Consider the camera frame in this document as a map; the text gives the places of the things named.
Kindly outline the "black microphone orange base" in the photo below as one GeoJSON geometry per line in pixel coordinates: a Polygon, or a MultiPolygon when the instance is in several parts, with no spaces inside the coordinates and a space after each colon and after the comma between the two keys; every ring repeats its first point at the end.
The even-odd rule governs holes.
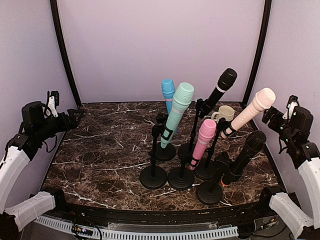
{"type": "Polygon", "coordinates": [[[266,135],[260,131],[253,131],[246,139],[243,149],[238,157],[230,164],[229,171],[226,172],[221,179],[221,183],[224,186],[228,186],[230,183],[235,183],[242,176],[245,167],[249,164],[251,159],[255,157],[266,143],[266,135]]]}

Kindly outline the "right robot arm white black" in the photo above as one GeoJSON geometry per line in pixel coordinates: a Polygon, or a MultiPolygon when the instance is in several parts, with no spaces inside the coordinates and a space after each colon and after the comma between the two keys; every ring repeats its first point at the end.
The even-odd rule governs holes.
{"type": "Polygon", "coordinates": [[[312,208],[312,218],[297,206],[285,192],[273,193],[255,205],[255,213],[266,217],[275,211],[297,239],[304,228],[320,228],[320,151],[308,140],[313,115],[301,106],[289,108],[284,114],[274,107],[265,110],[262,122],[279,134],[286,145],[286,153],[291,157],[295,169],[306,186],[312,208]]]}

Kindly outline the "black mic stand blue mic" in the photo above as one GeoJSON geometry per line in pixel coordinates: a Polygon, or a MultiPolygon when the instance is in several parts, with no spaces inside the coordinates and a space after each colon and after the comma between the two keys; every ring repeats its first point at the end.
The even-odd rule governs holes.
{"type": "MultiPolygon", "coordinates": [[[[157,132],[159,136],[163,136],[164,131],[166,130],[166,121],[168,119],[168,114],[158,113],[155,117],[157,132]]],[[[169,143],[166,147],[162,148],[161,143],[156,145],[155,157],[157,160],[162,162],[167,162],[172,160],[176,155],[175,147],[169,143]]]]}

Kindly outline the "mint green microphone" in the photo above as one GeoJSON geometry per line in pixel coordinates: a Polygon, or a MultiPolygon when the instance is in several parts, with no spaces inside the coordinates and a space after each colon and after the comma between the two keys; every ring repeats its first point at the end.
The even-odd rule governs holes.
{"type": "Polygon", "coordinates": [[[165,129],[161,137],[160,146],[165,149],[171,142],[173,135],[182,119],[185,110],[192,102],[194,86],[188,82],[182,82],[177,87],[172,101],[172,108],[165,123],[165,129]]]}

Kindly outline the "right black frame post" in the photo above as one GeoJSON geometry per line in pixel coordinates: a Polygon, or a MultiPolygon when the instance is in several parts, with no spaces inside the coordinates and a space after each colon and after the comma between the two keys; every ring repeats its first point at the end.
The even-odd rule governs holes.
{"type": "Polygon", "coordinates": [[[272,0],[265,0],[262,20],[261,20],[261,27],[260,27],[259,37],[258,37],[258,41],[257,41],[257,46],[256,46],[256,51],[255,51],[250,75],[248,78],[247,86],[246,86],[244,96],[243,96],[243,99],[241,102],[242,107],[246,107],[248,105],[249,98],[250,98],[250,95],[251,95],[253,87],[254,87],[254,83],[255,83],[258,69],[260,66],[260,62],[261,62],[261,58],[262,58],[262,54],[263,54],[263,49],[264,49],[264,45],[265,45],[265,40],[266,40],[266,36],[267,36],[267,30],[268,30],[269,19],[270,19],[270,14],[271,14],[271,7],[272,7],[272,0]]]}

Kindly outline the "left black frame post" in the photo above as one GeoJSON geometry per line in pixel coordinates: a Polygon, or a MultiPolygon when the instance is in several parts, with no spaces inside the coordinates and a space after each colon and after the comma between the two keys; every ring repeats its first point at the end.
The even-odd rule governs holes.
{"type": "Polygon", "coordinates": [[[75,104],[79,108],[82,105],[82,101],[76,86],[76,81],[72,72],[71,64],[70,64],[68,53],[67,53],[67,48],[64,40],[63,29],[62,29],[62,24],[60,20],[59,9],[58,9],[58,1],[50,0],[49,2],[50,2],[50,9],[51,9],[55,35],[56,35],[64,71],[65,71],[67,81],[68,81],[73,99],[75,101],[75,104]]]}

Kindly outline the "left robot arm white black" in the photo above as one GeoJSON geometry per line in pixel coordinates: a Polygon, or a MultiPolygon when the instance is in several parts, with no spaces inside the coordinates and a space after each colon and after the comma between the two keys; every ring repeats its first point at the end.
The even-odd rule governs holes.
{"type": "Polygon", "coordinates": [[[40,191],[21,203],[6,207],[5,204],[15,182],[25,167],[49,138],[79,126],[83,111],[68,109],[58,113],[55,101],[47,105],[40,101],[26,104],[22,110],[22,123],[18,133],[8,141],[0,162],[0,224],[2,238],[12,236],[42,214],[53,211],[60,218],[67,218],[70,206],[64,202],[62,190],[40,191]]]}

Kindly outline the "blue microphone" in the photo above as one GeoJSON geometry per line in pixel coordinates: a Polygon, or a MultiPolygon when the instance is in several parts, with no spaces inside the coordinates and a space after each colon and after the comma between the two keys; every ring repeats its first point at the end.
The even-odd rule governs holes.
{"type": "Polygon", "coordinates": [[[173,106],[173,98],[176,92],[174,82],[171,78],[166,78],[161,82],[162,94],[165,99],[167,113],[170,114],[173,106]]]}

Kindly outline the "black frame post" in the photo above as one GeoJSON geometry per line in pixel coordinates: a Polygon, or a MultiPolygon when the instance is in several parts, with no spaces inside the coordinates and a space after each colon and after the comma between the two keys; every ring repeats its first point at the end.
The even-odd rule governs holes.
{"type": "Polygon", "coordinates": [[[50,9],[51,9],[55,35],[56,35],[64,71],[65,71],[67,81],[68,81],[73,99],[75,101],[75,104],[79,108],[82,105],[82,101],[76,86],[76,81],[72,72],[71,64],[70,64],[68,53],[67,53],[67,48],[64,40],[63,29],[62,29],[62,24],[60,20],[59,9],[58,9],[58,1],[50,0],[49,2],[50,2],[50,9]]]}
{"type": "Polygon", "coordinates": [[[265,40],[266,40],[266,36],[267,36],[267,30],[268,30],[269,19],[270,19],[270,14],[271,14],[271,7],[272,7],[272,0],[265,0],[262,20],[261,20],[261,27],[260,27],[259,37],[258,37],[258,41],[257,41],[257,46],[256,46],[256,51],[255,51],[250,75],[248,78],[247,86],[246,86],[244,96],[243,96],[243,99],[241,102],[242,107],[246,107],[248,105],[249,98],[250,98],[250,95],[251,95],[253,87],[254,87],[254,83],[255,83],[258,69],[260,66],[260,62],[261,62],[261,58],[262,58],[262,54],[263,54],[263,49],[264,49],[264,45],[265,45],[265,40]]]}

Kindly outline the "cream pink microphone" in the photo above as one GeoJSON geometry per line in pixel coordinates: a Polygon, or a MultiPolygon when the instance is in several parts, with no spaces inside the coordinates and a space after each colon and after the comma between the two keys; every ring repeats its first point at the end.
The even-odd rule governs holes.
{"type": "Polygon", "coordinates": [[[275,100],[276,94],[272,89],[265,87],[258,91],[255,94],[252,102],[221,131],[221,137],[225,139],[233,135],[256,115],[268,110],[273,105],[275,100]]]}

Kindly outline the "black mic stand cream mic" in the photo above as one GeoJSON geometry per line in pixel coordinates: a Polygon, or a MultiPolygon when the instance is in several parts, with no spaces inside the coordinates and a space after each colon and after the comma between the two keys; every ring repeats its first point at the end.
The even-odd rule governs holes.
{"type": "Polygon", "coordinates": [[[207,149],[207,158],[202,158],[199,165],[195,168],[194,174],[197,178],[201,180],[210,180],[217,172],[217,169],[213,167],[214,162],[212,157],[215,152],[216,143],[218,141],[219,135],[223,128],[228,124],[226,119],[223,117],[218,121],[216,134],[214,136],[211,147],[207,149]]]}

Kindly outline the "beige mug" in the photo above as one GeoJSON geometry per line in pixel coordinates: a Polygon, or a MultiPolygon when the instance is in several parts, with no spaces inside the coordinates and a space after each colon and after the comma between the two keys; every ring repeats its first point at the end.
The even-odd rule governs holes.
{"type": "Polygon", "coordinates": [[[234,115],[235,110],[232,107],[228,105],[222,105],[219,107],[218,111],[212,113],[211,119],[216,123],[218,123],[221,118],[225,118],[227,122],[230,122],[234,119],[234,115]]]}

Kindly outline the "black front table rail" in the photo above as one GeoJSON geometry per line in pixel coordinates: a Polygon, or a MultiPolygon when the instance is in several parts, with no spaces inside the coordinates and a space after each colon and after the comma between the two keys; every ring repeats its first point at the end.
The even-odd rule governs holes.
{"type": "Polygon", "coordinates": [[[182,225],[198,223],[214,223],[220,225],[243,225],[256,219],[270,217],[276,213],[269,207],[263,207],[260,202],[252,202],[236,206],[216,207],[200,210],[181,211],[137,211],[119,210],[91,207],[67,203],[66,206],[74,215],[68,215],[57,210],[51,210],[46,214],[53,217],[71,218],[77,217],[82,222],[84,218],[99,226],[107,226],[110,223],[117,224],[141,224],[141,225],[182,225]]]}

